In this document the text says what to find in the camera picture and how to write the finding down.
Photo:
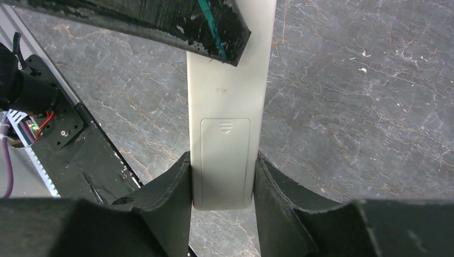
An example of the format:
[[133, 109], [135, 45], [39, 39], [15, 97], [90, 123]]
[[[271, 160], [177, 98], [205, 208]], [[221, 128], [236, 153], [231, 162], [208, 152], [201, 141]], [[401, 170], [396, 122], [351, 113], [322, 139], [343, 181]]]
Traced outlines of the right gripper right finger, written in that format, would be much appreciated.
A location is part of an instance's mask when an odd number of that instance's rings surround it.
[[325, 198], [279, 171], [255, 165], [262, 256], [453, 256], [453, 201]]

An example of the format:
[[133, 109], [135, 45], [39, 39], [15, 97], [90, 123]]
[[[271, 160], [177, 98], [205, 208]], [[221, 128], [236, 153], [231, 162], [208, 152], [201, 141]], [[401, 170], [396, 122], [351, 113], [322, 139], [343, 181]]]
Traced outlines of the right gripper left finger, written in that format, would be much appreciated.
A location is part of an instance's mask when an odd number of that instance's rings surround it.
[[112, 204], [82, 198], [1, 200], [1, 256], [187, 256], [190, 154]]

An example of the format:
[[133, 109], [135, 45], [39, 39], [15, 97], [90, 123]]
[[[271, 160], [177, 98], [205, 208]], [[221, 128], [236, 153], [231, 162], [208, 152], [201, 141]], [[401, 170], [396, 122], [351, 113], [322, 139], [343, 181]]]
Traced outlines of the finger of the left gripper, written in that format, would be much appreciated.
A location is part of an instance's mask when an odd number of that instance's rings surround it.
[[67, 0], [4, 4], [164, 43], [237, 66], [251, 31], [236, 1]]

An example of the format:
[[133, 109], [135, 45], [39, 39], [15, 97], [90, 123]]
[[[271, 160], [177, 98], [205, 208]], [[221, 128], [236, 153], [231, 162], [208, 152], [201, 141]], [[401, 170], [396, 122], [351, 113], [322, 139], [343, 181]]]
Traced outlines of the white remote control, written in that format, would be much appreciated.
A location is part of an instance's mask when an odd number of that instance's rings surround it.
[[275, 1], [239, 1], [252, 31], [237, 66], [188, 52], [193, 206], [245, 209], [252, 202]]

